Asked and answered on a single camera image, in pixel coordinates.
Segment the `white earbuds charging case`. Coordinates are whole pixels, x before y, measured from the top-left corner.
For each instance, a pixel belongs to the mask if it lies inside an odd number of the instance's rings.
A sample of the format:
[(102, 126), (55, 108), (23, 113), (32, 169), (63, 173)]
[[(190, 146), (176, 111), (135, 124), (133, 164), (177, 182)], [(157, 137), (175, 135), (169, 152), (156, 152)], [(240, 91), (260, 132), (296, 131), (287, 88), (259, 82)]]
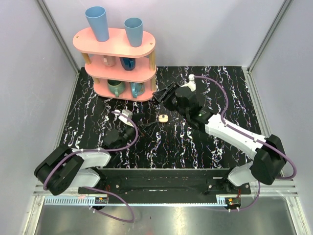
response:
[(167, 115), (159, 115), (159, 117), (158, 117), (158, 121), (159, 121), (160, 123), (167, 123), (168, 120), (169, 120), (169, 118), (168, 118)]

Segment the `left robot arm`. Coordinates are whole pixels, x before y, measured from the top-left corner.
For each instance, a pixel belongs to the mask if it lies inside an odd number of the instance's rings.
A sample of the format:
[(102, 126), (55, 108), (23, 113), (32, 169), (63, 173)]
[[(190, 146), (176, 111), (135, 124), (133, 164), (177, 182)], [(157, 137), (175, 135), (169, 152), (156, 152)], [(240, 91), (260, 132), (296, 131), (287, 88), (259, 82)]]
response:
[(113, 112), (124, 129), (111, 129), (105, 133), (101, 147), (94, 149), (75, 149), (60, 144), (34, 170), (35, 177), (43, 184), (43, 189), (52, 195), (60, 195), (68, 188), (89, 187), (100, 194), (105, 190), (105, 181), (98, 168), (113, 168), (118, 162), (120, 152), (133, 146), (139, 136), (147, 135), (158, 121), (146, 124), (138, 120), (143, 115), (128, 116), (126, 110)]

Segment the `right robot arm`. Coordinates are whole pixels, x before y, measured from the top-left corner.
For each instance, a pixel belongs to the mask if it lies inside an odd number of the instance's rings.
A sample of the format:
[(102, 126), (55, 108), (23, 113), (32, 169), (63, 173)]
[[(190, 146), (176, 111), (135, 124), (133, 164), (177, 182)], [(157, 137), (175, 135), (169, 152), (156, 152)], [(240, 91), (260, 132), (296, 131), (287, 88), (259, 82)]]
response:
[(281, 156), (282, 143), (277, 136), (266, 138), (230, 121), (222, 121), (221, 115), (200, 105), (194, 90), (188, 86), (181, 87), (173, 82), (154, 92), (153, 100), (169, 111), (178, 112), (190, 127), (224, 140), (251, 158), (251, 162), (231, 169), (227, 179), (222, 181), (222, 188), (228, 194), (253, 181), (271, 185), (286, 164)]

